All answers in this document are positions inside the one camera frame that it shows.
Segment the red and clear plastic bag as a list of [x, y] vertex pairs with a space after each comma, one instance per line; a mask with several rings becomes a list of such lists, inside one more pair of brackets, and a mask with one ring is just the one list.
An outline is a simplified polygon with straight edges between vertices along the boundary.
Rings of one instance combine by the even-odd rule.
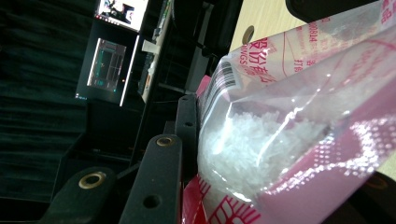
[[396, 153], [396, 0], [230, 52], [198, 110], [183, 224], [321, 224]]

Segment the dark curtain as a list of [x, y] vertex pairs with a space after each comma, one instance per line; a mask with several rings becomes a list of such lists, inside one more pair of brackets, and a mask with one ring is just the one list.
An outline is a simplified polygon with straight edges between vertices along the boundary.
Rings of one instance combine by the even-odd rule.
[[0, 0], [0, 197], [47, 201], [83, 132], [75, 97], [95, 0]]

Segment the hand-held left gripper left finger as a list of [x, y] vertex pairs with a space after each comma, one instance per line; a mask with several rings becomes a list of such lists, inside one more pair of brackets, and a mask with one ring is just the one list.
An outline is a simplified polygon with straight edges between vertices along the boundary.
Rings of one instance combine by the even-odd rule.
[[176, 121], [148, 142], [120, 224], [181, 224], [183, 189], [197, 174], [197, 97], [178, 100]]

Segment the large dark computer monitor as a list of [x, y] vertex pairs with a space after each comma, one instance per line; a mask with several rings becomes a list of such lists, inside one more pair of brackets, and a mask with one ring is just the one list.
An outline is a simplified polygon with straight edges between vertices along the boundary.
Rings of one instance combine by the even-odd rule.
[[94, 20], [75, 98], [122, 106], [128, 90], [139, 34]]

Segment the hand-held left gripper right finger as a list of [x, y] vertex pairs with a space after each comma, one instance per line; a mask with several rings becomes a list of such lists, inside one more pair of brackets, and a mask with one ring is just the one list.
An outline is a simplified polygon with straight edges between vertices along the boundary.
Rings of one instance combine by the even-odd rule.
[[396, 181], [375, 172], [322, 224], [396, 224]]

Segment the bright computer monitor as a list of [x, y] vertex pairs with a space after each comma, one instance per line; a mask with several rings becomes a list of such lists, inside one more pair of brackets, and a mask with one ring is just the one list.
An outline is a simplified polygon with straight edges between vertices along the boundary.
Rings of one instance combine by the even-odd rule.
[[99, 0], [94, 17], [139, 32], [148, 4], [149, 0]]

